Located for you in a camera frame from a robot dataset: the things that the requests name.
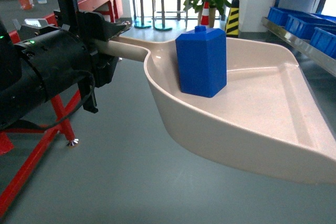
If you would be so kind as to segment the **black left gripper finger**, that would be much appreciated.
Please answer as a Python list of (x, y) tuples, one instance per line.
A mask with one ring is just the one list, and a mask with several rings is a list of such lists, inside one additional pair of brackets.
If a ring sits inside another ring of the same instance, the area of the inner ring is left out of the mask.
[(106, 23), (104, 24), (104, 41), (108, 41), (114, 37), (118, 37), (120, 34), (130, 30), (132, 23), (129, 21), (121, 23)]
[(102, 87), (112, 81), (114, 71), (118, 63), (118, 57), (100, 54), (95, 64), (96, 87)]

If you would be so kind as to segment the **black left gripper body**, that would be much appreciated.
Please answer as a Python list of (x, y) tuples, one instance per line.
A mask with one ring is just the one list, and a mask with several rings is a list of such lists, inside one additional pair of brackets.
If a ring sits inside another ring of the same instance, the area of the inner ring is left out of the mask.
[[(59, 26), (63, 26), (60, 10), (54, 11), (57, 23)], [(87, 56), (79, 61), (82, 64), (79, 69), (90, 72), (85, 78), (78, 82), (78, 88), (80, 91), (81, 101), (83, 102), (83, 108), (91, 113), (97, 113), (97, 102), (94, 93), (96, 87), (95, 81), (95, 64), (98, 62), (99, 55), (104, 54), (98, 51), (97, 46), (93, 41), (104, 41), (104, 24), (110, 23), (106, 21), (102, 14), (97, 12), (78, 11), (78, 28), (79, 34), (76, 35), (85, 45), (85, 49), (88, 51)]]

